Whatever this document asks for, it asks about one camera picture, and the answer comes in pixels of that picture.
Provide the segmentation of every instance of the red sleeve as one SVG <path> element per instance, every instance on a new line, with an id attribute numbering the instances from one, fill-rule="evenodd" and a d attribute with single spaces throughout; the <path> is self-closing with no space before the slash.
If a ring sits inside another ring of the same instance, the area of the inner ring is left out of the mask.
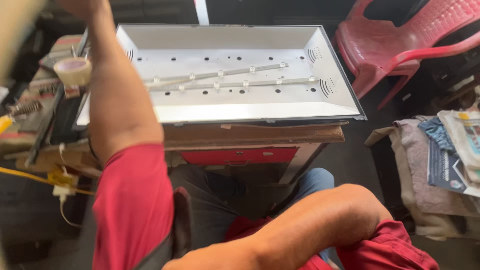
<path id="1" fill-rule="evenodd" d="M 372 239 L 336 250 L 345 270 L 439 269 L 430 255 L 412 245 L 399 221 L 383 221 Z"/>
<path id="2" fill-rule="evenodd" d="M 112 156 L 100 177 L 93 211 L 93 270 L 129 270 L 170 231 L 173 191 L 163 144 L 137 145 Z"/>

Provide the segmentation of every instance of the blue jeans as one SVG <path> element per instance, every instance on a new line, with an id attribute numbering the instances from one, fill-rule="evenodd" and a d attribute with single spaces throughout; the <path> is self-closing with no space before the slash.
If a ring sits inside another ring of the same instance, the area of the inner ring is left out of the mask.
<path id="1" fill-rule="evenodd" d="M 198 249 L 224 241 L 230 225 L 239 216 L 224 203 L 233 196 L 245 194 L 245 186 L 231 177 L 206 172 L 195 165 L 181 165 L 170 175 L 173 188 L 183 186 L 192 202 L 192 249 Z M 298 193 L 279 213 L 317 191 L 334 188 L 331 173 L 322 168 L 308 171 L 299 180 Z M 320 252 L 328 259 L 328 249 Z"/>

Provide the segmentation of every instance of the pink chair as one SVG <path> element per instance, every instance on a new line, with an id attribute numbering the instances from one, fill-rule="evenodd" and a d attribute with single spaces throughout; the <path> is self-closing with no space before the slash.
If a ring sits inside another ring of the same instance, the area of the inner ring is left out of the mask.
<path id="1" fill-rule="evenodd" d="M 480 0 L 430 0 L 401 27 L 365 18 L 363 12 L 372 1 L 355 2 L 333 43 L 356 77 L 352 87 L 359 99 L 385 76 L 401 75 L 378 110 L 417 72 L 421 59 L 452 56 L 480 45 L 478 32 L 454 45 L 432 48 L 443 37 L 480 19 Z"/>

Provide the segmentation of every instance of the led backlight strip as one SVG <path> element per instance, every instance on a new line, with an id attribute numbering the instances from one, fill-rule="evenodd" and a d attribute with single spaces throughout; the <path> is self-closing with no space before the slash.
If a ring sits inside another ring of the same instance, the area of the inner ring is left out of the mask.
<path id="1" fill-rule="evenodd" d="M 243 81 L 242 83 L 219 83 L 214 82 L 213 84 L 191 84 L 191 85 L 179 85 L 179 86 L 159 86 L 151 87 L 150 91 L 185 91 L 185 90 L 195 90 L 195 89 L 220 89 L 226 87 L 251 87 L 251 86 L 271 86 L 271 85 L 282 85 L 282 84 L 302 84 L 309 82 L 319 81 L 319 78 L 315 76 L 310 76 L 307 78 L 298 78 L 298 79 L 281 79 L 278 78 L 275 81 L 256 81 L 249 82 Z"/>
<path id="2" fill-rule="evenodd" d="M 228 75 L 236 75 L 236 74 L 244 74 L 244 73 L 252 73 L 252 72 L 259 72 L 259 71 L 278 69 L 278 68 L 284 68 L 284 67 L 288 67 L 288 64 L 285 62 L 281 62 L 280 64 L 276 64 L 276 65 L 268 65 L 268 66 L 260 66 L 260 67 L 251 66 L 249 68 L 235 69 L 235 70 L 229 70 L 229 71 L 219 70 L 218 72 L 212 72 L 212 73 L 202 73 L 202 74 L 190 73 L 189 75 L 185 75 L 185 76 L 171 76 L 171 77 L 156 76 L 153 79 L 144 80 L 144 85 L 145 87 L 150 88 L 155 86 L 186 83 L 193 80 L 223 77 Z"/>

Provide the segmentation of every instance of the white box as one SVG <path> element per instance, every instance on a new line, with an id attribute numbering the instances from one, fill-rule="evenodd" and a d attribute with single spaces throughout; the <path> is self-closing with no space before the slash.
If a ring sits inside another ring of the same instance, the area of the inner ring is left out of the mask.
<path id="1" fill-rule="evenodd" d="M 161 123 L 366 120 L 322 26 L 120 24 L 117 38 L 145 81 L 156 76 L 217 73 L 281 62 L 288 67 L 195 80 L 185 85 L 312 75 L 320 79 L 301 84 L 150 91 Z M 89 123 L 88 105 L 87 100 L 77 125 Z"/>

